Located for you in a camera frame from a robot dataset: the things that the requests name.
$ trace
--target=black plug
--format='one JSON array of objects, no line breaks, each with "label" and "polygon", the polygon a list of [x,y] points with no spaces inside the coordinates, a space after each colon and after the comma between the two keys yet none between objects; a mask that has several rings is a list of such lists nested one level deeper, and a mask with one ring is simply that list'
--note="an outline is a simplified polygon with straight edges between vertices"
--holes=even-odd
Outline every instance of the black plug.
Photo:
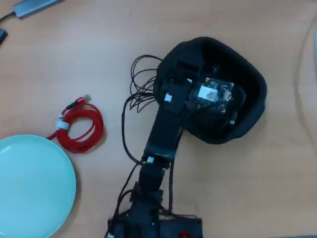
[{"label": "black plug", "polygon": [[2,30],[1,28],[0,28],[0,45],[1,45],[1,43],[5,40],[5,38],[8,36],[8,33],[7,32],[5,32],[5,30]]}]

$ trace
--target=cable clip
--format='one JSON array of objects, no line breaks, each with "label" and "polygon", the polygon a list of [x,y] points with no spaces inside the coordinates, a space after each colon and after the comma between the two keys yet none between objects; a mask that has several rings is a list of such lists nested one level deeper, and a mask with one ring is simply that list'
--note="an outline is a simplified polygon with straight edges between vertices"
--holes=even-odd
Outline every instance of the cable clip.
[{"label": "cable clip", "polygon": [[60,130],[60,129],[68,130],[69,123],[64,122],[63,118],[64,118],[63,114],[59,114],[58,120],[55,124],[56,130]]}]

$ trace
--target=wooden table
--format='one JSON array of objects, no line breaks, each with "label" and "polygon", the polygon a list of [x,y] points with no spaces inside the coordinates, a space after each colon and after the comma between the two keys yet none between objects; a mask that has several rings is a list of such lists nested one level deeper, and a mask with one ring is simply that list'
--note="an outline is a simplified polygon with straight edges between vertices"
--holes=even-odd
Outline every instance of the wooden table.
[{"label": "wooden table", "polygon": [[[1,1],[0,14],[16,2]],[[175,212],[201,216],[207,238],[317,234],[316,12],[315,0],[66,0],[3,24],[9,37],[0,47],[0,138],[49,135],[63,107],[87,93],[105,117],[101,147],[68,153],[79,173],[79,197],[56,237],[101,238],[107,229],[133,166],[120,135],[133,59],[164,57],[197,36],[223,41],[259,69],[268,84],[267,108],[244,138],[225,145],[184,134]],[[127,115],[128,147],[137,157],[156,110],[152,104]],[[71,135],[88,126],[78,123]]]}]

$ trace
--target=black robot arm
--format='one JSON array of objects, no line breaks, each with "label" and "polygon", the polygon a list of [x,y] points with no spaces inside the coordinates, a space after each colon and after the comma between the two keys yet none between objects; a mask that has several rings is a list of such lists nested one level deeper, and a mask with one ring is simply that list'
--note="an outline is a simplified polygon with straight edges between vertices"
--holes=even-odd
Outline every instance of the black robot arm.
[{"label": "black robot arm", "polygon": [[[165,171],[174,162],[188,115],[186,99],[191,82],[173,79],[152,127],[131,192],[131,208],[109,220],[107,238],[202,238],[202,220],[173,214],[162,205],[160,188]],[[169,219],[160,219],[160,215]]]}]

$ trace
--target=white cable tie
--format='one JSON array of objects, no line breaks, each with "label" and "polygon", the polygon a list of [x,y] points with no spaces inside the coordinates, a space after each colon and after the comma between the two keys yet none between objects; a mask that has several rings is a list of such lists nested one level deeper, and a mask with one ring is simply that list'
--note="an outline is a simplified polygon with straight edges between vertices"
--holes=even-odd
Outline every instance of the white cable tie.
[{"label": "white cable tie", "polygon": [[56,122],[55,128],[56,130],[64,129],[68,130],[69,124],[67,122],[64,122],[61,118],[59,118]]}]

